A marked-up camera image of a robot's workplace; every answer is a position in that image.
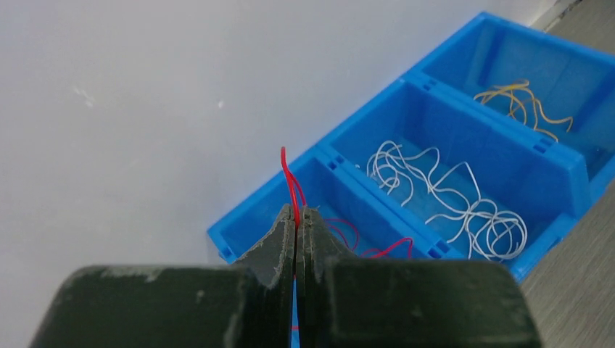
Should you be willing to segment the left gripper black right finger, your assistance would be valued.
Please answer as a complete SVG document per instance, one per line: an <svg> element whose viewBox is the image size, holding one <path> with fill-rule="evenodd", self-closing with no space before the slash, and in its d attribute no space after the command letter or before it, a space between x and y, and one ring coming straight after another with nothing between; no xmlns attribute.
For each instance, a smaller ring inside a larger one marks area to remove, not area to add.
<svg viewBox="0 0 615 348"><path fill-rule="evenodd" d="M304 207L297 229L301 347L541 347L517 282L497 263L368 259Z"/></svg>

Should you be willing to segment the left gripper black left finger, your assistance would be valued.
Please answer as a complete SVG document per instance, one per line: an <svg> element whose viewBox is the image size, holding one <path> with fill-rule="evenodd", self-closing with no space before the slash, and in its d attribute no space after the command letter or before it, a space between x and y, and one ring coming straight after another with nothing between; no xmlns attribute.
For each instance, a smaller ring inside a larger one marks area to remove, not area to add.
<svg viewBox="0 0 615 348"><path fill-rule="evenodd" d="M290 347L294 216L230 265L91 265L59 287L32 347Z"/></svg>

